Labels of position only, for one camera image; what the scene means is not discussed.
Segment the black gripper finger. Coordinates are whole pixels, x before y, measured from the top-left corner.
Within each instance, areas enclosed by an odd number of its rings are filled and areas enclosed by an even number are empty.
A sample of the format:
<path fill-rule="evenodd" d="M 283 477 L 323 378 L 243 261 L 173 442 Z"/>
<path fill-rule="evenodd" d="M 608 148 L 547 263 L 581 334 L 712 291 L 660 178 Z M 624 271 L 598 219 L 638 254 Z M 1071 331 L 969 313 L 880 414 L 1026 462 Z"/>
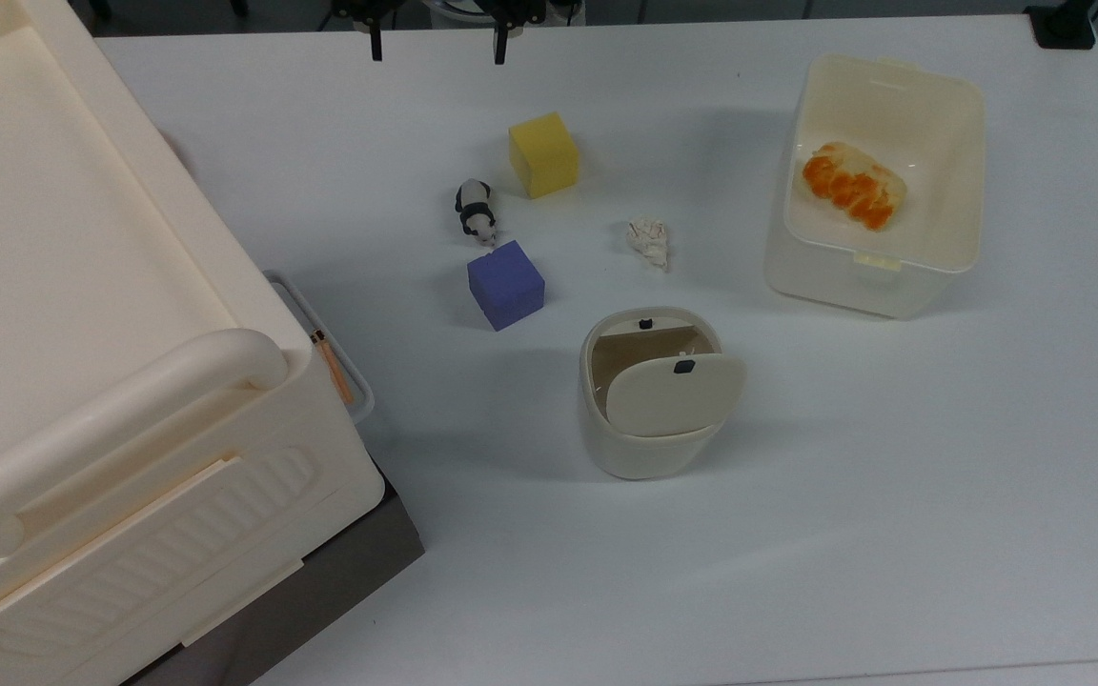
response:
<path fill-rule="evenodd" d="M 348 19 L 350 26 L 369 36 L 372 60 L 382 61 L 382 31 L 384 19 L 397 12 L 402 0 L 335 0 L 333 16 Z"/>
<path fill-rule="evenodd" d="M 480 1 L 480 9 L 494 21 L 494 64 L 504 65 L 507 43 L 526 25 L 541 25 L 546 1 Z"/>

